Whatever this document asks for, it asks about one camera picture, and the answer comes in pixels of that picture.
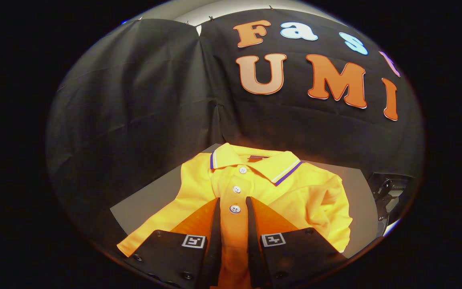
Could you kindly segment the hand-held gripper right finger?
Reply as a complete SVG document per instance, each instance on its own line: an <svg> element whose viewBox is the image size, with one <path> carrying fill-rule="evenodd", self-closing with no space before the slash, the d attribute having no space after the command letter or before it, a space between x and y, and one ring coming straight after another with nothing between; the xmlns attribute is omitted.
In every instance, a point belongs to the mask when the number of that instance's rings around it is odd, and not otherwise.
<svg viewBox="0 0 462 289"><path fill-rule="evenodd" d="M260 201L246 198L251 286L302 289L347 263L319 232L297 229Z"/></svg>

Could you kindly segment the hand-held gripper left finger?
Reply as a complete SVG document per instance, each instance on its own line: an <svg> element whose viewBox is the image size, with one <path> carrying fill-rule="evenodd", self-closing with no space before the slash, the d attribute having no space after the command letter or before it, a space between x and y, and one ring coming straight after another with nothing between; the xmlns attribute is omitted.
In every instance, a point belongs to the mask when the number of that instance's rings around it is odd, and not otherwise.
<svg viewBox="0 0 462 289"><path fill-rule="evenodd" d="M209 289L221 267L220 199L215 199L171 231L155 230L125 263L167 289Z"/></svg>

